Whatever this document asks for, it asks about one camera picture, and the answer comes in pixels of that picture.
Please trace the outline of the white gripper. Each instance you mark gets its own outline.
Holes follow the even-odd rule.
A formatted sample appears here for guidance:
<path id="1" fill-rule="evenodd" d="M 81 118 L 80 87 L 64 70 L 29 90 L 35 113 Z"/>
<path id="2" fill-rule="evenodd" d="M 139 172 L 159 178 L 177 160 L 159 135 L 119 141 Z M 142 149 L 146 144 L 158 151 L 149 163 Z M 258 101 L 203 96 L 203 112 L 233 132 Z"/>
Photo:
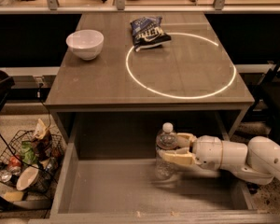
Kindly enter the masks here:
<path id="1" fill-rule="evenodd" d="M 197 138 L 192 133 L 178 133 L 177 150 L 160 149 L 158 154 L 164 161 L 180 166 L 191 166 L 194 163 L 206 170 L 218 170 L 222 161 L 222 141 L 214 136 L 204 135 Z M 187 147 L 192 146 L 192 153 Z"/>

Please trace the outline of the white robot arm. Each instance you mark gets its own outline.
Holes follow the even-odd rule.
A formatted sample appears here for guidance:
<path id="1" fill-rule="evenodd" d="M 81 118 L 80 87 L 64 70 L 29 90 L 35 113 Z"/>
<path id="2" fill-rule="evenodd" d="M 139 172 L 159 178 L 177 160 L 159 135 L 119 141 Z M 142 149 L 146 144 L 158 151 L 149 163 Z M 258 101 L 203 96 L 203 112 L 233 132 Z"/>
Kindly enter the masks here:
<path id="1" fill-rule="evenodd" d="M 256 136 L 248 144 L 221 140 L 203 135 L 190 141 L 182 133 L 178 149 L 160 149 L 164 161 L 190 168 L 197 165 L 205 170 L 225 170 L 246 182 L 267 185 L 274 178 L 280 181 L 280 146 L 273 140 Z"/>

